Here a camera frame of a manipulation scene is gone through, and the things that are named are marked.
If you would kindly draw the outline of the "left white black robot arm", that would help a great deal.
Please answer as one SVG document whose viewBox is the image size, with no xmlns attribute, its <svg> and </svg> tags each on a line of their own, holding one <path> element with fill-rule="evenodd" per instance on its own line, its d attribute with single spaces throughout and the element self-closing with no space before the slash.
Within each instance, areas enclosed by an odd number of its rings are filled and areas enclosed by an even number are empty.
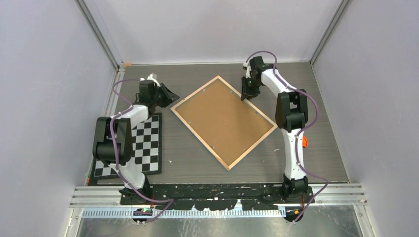
<svg viewBox="0 0 419 237">
<path fill-rule="evenodd" d="M 179 96 L 159 83 L 153 75 L 138 79 L 139 92 L 135 103 L 126 99 L 129 107 L 111 117 L 96 121 L 92 155 L 110 167 L 124 183 L 122 195 L 139 204 L 159 203 L 152 199 L 147 176 L 135 164 L 132 128 L 149 119 L 156 107 L 165 108 Z"/>
</svg>

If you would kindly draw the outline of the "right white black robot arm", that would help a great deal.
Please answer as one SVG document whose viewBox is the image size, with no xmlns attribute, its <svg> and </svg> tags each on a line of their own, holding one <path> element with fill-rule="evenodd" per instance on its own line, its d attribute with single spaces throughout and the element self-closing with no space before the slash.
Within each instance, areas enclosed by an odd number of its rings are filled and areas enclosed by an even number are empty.
<svg viewBox="0 0 419 237">
<path fill-rule="evenodd" d="M 308 105 L 305 91 L 291 86 L 273 64 L 266 64 L 261 56 L 250 57 L 243 64 L 246 71 L 241 78 L 241 100 L 250 100 L 267 86 L 276 96 L 275 122 L 284 144 L 286 167 L 280 195 L 287 202 L 296 202 L 308 191 L 308 178 L 303 165 L 303 132 L 308 122 Z"/>
</svg>

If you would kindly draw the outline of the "blue picture frame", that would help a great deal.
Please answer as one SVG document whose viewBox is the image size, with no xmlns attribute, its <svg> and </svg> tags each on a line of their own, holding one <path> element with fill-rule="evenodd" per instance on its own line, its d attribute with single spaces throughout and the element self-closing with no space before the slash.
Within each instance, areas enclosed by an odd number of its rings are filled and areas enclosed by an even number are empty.
<svg viewBox="0 0 419 237">
<path fill-rule="evenodd" d="M 216 76 L 172 106 L 208 151 L 231 170 L 276 128 L 275 122 Z"/>
</svg>

